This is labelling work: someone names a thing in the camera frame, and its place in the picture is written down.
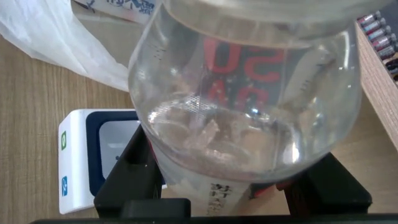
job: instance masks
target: wooden desk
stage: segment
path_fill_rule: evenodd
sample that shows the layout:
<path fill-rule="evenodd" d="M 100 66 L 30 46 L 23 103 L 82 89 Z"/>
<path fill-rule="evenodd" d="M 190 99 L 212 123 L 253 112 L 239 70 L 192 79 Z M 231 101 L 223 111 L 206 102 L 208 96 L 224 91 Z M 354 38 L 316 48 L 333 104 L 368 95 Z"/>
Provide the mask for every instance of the wooden desk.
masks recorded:
<path fill-rule="evenodd" d="M 93 209 L 58 213 L 58 124 L 77 108 L 131 108 L 129 95 L 32 60 L 2 38 L 0 49 L 0 223 L 95 217 Z M 398 213 L 398 154 L 366 98 L 334 154 L 372 193 L 370 212 Z"/>

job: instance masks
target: water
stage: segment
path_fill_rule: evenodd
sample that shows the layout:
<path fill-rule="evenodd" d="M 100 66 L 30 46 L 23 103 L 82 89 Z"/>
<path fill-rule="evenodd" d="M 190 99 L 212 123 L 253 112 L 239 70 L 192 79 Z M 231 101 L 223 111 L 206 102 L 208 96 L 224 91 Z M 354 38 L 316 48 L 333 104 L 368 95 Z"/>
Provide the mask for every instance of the water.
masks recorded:
<path fill-rule="evenodd" d="M 268 26 L 284 35 L 283 24 Z M 361 96 L 353 27 L 261 45 L 203 33 L 161 8 L 129 80 L 152 145 L 179 167 L 274 182 L 319 160 L 351 129 Z"/>

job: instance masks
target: label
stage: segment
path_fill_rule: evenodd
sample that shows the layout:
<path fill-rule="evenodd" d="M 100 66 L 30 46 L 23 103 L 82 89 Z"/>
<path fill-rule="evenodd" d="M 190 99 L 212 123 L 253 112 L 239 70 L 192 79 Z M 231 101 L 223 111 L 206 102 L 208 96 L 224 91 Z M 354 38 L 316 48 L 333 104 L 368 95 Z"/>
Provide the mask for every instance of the label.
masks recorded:
<path fill-rule="evenodd" d="M 62 177 L 61 180 L 62 197 L 68 195 L 68 177 Z"/>
<path fill-rule="evenodd" d="M 67 148 L 67 132 L 64 131 L 61 135 L 61 150 Z"/>
<path fill-rule="evenodd" d="M 208 216 L 215 216 L 225 207 L 227 197 L 233 193 L 233 188 L 228 185 L 211 184 L 207 206 Z"/>
<path fill-rule="evenodd" d="M 106 2 L 110 3 L 112 6 L 123 7 L 147 15 L 150 15 L 155 8 L 153 0 L 106 0 Z"/>

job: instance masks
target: white plastic bag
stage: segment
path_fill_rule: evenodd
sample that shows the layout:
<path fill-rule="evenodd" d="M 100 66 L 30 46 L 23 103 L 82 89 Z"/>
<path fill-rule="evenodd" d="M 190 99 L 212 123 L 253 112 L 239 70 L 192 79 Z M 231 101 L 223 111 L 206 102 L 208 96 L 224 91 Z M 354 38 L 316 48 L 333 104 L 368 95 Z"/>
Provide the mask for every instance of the white plastic bag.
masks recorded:
<path fill-rule="evenodd" d="M 70 0 L 0 1 L 0 34 L 32 58 L 128 91 L 126 66 L 76 18 Z"/>

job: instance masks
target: red digits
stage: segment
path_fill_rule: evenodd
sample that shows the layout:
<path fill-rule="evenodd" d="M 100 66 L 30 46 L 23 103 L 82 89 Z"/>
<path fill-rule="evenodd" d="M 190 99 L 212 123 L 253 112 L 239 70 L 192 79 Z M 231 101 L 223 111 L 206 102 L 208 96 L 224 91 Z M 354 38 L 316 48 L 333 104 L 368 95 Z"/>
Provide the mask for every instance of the red digits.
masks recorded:
<path fill-rule="evenodd" d="M 241 46 L 236 44 L 229 44 L 229 55 L 228 63 L 225 67 L 219 67 L 215 65 L 216 62 L 216 50 L 219 42 L 215 39 L 205 39 L 205 61 L 207 68 L 212 72 L 217 73 L 230 73 L 236 69 L 241 55 Z"/>
<path fill-rule="evenodd" d="M 257 108 L 261 108 L 262 105 L 268 100 L 268 92 L 264 90 L 259 90 L 253 87 L 245 87 L 240 89 L 237 97 L 237 105 L 236 109 L 242 111 L 246 106 L 246 101 L 249 99 L 250 94 L 255 94 L 256 97 L 256 106 Z"/>
<path fill-rule="evenodd" d="M 225 96 L 225 87 L 222 80 L 216 80 L 208 92 L 209 100 L 214 100 L 216 96 L 218 97 L 218 103 L 221 106 L 226 106 L 227 99 Z"/>
<path fill-rule="evenodd" d="M 259 49 L 250 48 L 250 51 L 258 52 Z M 273 57 L 251 57 L 246 60 L 244 64 L 244 72 L 245 74 L 252 78 L 253 80 L 257 80 L 260 82 L 276 82 L 279 80 L 279 73 L 277 72 L 269 72 L 266 75 L 257 74 L 254 71 L 254 67 L 258 63 L 281 63 L 284 59 L 284 52 L 282 50 L 276 50 L 276 54 Z"/>

